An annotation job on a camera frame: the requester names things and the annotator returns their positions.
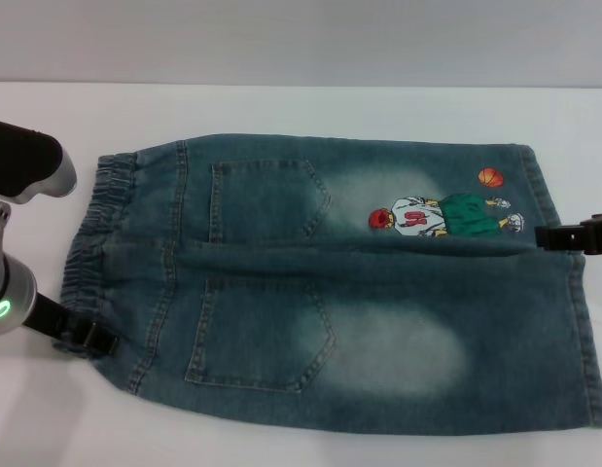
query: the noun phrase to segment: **green led indicator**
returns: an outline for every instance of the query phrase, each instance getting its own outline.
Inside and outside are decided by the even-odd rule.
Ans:
[[[0,318],[7,314],[10,309],[11,302],[9,302],[8,300],[3,300],[2,302],[0,302]]]

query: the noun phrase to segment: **orange basketball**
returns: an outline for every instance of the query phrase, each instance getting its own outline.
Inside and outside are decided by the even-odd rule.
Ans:
[[[497,188],[504,185],[504,175],[496,168],[486,168],[478,174],[479,182],[485,187]]]

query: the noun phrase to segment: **denim shorts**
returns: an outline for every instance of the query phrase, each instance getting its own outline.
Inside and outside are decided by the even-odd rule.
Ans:
[[[102,375],[188,411],[602,428],[584,257],[535,244],[558,224],[526,146],[200,137],[100,159],[62,302],[121,336]]]

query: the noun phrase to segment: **cartoon basketball player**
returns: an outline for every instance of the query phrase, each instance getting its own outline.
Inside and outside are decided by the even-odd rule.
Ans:
[[[486,213],[487,206],[507,209],[511,204],[501,198],[469,194],[451,195],[441,201],[408,197],[398,199],[391,210],[375,210],[370,215],[370,227],[394,227],[402,235],[420,236],[493,236],[502,230],[523,231],[523,216],[517,213],[497,219]]]

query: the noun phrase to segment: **pocket stitching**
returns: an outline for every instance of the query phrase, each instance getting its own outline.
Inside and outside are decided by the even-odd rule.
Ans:
[[[210,232],[209,241],[210,243],[223,243],[223,226],[222,226],[222,215],[221,209],[223,201],[223,173],[225,166],[231,167],[234,164],[249,164],[253,163],[259,165],[259,162],[286,162],[290,166],[298,168],[300,165],[304,168],[309,179],[314,183],[316,189],[322,194],[323,202],[309,220],[301,228],[301,234],[305,236],[311,236],[315,231],[316,227],[322,222],[327,211],[331,207],[331,195],[327,191],[324,183],[318,177],[316,171],[308,160],[265,160],[265,161],[230,161],[230,162],[216,162],[212,164],[212,193],[210,196]]]
[[[299,376],[294,381],[286,384],[277,384],[273,382],[251,379],[248,377],[206,377],[200,374],[203,370],[205,370],[205,361],[203,358],[203,354],[205,351],[205,346],[207,344],[207,337],[211,325],[211,316],[214,311],[214,306],[216,304],[216,295],[218,291],[228,285],[233,285],[236,287],[245,286],[250,288],[252,286],[251,282],[260,282],[264,285],[269,285],[269,287],[267,288],[274,288],[275,285],[272,283],[267,284],[259,279],[233,278],[223,281],[213,281],[209,278],[206,279],[205,293],[203,295],[203,306],[201,309],[201,316],[199,317],[199,322],[196,328],[193,355],[188,371],[185,375],[185,381],[213,386],[300,393],[320,372],[320,369],[326,363],[328,356],[335,348],[337,342],[335,331],[325,311],[324,302],[322,301],[314,284],[302,284],[298,282],[277,284],[286,287],[300,286],[309,298],[310,302],[313,304],[315,310],[318,312],[318,315],[320,316],[322,321],[322,325],[324,326],[324,329],[327,333],[327,338],[320,350],[318,351],[318,353],[316,354],[316,356],[311,360],[307,367],[299,374]]]

